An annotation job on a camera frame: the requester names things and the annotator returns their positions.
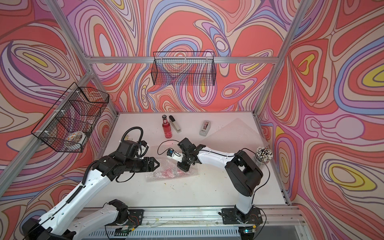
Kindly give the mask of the clear bubble wrap sheet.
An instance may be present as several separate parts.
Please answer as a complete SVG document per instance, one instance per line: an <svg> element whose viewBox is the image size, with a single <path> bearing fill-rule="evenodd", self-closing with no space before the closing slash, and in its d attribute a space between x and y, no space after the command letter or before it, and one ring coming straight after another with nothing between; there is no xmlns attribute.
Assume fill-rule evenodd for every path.
<svg viewBox="0 0 384 240"><path fill-rule="evenodd" d="M146 173L147 183L199 176L199 171L195 166L191 166L188 172L180 170L177 166L178 162L168 158L168 148L172 148L182 156L181 150L176 142L171 141L164 143L161 146L150 146L146 157L154 157L160 163L160 166L154 172Z"/></svg>

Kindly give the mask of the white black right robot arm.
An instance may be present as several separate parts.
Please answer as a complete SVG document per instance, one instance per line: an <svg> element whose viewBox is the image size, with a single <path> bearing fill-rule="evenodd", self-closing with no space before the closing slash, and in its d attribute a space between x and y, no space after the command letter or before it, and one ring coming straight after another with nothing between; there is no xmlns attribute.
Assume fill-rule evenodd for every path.
<svg viewBox="0 0 384 240"><path fill-rule="evenodd" d="M244 219L251 214L255 189L261 183L264 174L246 152L239 150L236 153L224 153L205 145L196 146L188 138L179 142L178 147L181 153L168 150L167 157L177 161L180 170L186 173L195 164L224 169L238 192L235 216Z"/></svg>

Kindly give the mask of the pink bottle near stapler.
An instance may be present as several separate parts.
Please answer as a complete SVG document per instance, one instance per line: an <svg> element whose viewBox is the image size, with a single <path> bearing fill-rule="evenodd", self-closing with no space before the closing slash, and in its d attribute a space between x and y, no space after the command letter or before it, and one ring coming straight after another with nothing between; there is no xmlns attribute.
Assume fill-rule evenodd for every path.
<svg viewBox="0 0 384 240"><path fill-rule="evenodd" d="M166 115L162 115L162 120L163 120L162 127L163 127L163 131L164 131L165 137L166 137L166 139L171 139L173 134L172 134L171 125L170 125L170 123L168 121L167 116Z"/></svg>

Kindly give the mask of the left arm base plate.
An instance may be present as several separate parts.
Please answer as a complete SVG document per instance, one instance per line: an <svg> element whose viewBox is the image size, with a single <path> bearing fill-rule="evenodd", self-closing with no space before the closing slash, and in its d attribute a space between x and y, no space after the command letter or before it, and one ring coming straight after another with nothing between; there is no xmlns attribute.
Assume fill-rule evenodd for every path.
<svg viewBox="0 0 384 240"><path fill-rule="evenodd" d="M132 227L138 227L142 224L143 217L144 217L143 209L119 210L118 216L114 221L114 224L118 226L127 225Z"/></svg>

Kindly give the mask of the cup of pens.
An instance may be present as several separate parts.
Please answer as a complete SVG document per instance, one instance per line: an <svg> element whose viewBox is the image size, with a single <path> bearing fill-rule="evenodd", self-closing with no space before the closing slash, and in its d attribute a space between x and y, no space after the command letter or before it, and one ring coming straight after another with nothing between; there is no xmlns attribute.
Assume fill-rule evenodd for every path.
<svg viewBox="0 0 384 240"><path fill-rule="evenodd" d="M267 164L273 158L273 151L267 147L258 147L254 153L254 159L259 164Z"/></svg>

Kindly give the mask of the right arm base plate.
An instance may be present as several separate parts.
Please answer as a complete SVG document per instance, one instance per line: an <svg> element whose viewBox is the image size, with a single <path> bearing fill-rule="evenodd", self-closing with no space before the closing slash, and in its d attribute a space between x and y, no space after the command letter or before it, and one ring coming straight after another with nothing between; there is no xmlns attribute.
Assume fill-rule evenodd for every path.
<svg viewBox="0 0 384 240"><path fill-rule="evenodd" d="M224 225L251 224L259 226L263 223L261 210L256 207L252 207L247 214L242 213L236 207L223 208L218 214L222 217Z"/></svg>

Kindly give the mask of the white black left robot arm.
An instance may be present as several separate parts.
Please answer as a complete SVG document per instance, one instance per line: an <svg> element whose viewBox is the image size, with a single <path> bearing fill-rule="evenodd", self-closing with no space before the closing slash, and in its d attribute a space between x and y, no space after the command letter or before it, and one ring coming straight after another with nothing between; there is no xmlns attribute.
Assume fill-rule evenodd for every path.
<svg viewBox="0 0 384 240"><path fill-rule="evenodd" d="M122 160L104 156L92 162L86 169L82 181L56 206L39 219L29 219L22 225L26 240L81 240L91 232L109 224L132 224L135 228L140 220L133 216L126 204L117 199L108 202L101 210L80 220L75 217L104 187L124 172L132 174L153 172L160 166L154 157Z"/></svg>

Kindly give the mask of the pink bottle with label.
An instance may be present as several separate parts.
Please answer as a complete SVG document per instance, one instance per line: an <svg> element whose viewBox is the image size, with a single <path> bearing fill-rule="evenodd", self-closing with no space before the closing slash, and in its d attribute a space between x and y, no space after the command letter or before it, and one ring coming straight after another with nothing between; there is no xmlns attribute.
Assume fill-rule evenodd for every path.
<svg viewBox="0 0 384 240"><path fill-rule="evenodd" d="M170 180L170 179L177 179L181 178L184 175L182 171L179 171L177 169L166 169L163 171L160 171L156 173L155 179L156 180Z"/></svg>

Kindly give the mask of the patterned bowl in basket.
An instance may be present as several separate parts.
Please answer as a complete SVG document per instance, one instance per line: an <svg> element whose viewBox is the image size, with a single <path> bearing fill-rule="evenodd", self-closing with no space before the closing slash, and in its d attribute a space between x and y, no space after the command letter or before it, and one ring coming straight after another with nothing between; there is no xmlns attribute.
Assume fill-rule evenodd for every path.
<svg viewBox="0 0 384 240"><path fill-rule="evenodd" d="M85 133L81 131L70 133L65 139L65 147L70 149L79 149L85 137Z"/></svg>

